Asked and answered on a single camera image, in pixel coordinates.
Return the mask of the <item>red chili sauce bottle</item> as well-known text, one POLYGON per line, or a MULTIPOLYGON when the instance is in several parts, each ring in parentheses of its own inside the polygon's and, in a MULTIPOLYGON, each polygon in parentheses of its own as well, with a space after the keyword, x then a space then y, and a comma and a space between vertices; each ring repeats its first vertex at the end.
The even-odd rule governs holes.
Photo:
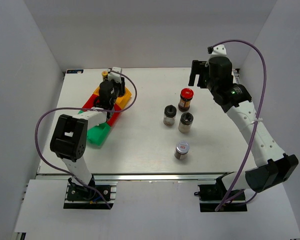
POLYGON ((101 75, 102 75, 102 80, 103 81, 108 81, 109 79, 108 79, 108 76, 109 76, 109 72, 108 71, 103 71, 102 73, 101 73, 101 75))

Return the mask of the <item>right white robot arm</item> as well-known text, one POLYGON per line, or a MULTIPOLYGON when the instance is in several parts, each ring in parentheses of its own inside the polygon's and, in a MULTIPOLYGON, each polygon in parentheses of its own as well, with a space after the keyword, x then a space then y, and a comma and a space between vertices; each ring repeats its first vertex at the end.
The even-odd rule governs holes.
POLYGON ((232 186, 222 182, 215 188, 216 195, 226 200, 234 190, 251 189, 260 193, 289 179, 299 160, 287 155, 279 147, 257 112, 248 90, 233 82, 232 63, 226 56, 217 56, 209 61, 193 60, 189 77, 189 86, 208 89, 214 101, 234 122, 247 144, 251 144, 249 153, 253 156, 256 167, 242 172, 232 186))

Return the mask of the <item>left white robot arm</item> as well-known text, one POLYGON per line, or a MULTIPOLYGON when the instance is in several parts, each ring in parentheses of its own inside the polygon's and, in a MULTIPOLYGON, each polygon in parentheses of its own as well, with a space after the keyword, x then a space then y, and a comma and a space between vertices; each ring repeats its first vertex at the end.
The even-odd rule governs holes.
POLYGON ((88 170, 84 159, 88 130, 106 123, 115 112, 117 98, 126 93, 125 79, 104 80, 99 85, 99 95, 92 108, 76 115, 59 116, 50 141, 50 150, 66 165, 73 175, 72 179, 79 185, 78 193, 89 200, 95 196, 93 175, 88 170))

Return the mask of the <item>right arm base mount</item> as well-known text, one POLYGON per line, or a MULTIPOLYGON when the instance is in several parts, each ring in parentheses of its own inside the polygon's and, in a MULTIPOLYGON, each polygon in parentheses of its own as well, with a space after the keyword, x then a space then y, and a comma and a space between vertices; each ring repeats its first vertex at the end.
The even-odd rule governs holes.
MULTIPOLYGON (((229 197, 236 196, 236 198, 224 203, 219 213, 235 213, 247 212, 246 196, 240 190, 233 190, 229 197)), ((199 208, 201 213, 216 213, 215 208, 221 202, 223 196, 221 191, 217 189, 215 184, 201 184, 198 185, 198 190, 194 192, 194 196, 199 199, 199 208)))

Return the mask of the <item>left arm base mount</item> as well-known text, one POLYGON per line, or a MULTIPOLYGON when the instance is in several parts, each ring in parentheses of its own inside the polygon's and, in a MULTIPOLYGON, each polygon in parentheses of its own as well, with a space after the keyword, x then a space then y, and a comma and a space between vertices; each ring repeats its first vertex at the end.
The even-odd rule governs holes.
POLYGON ((63 208, 66 210, 110 210, 116 199, 117 186, 115 184, 89 185, 97 189, 86 188, 68 179, 63 208))

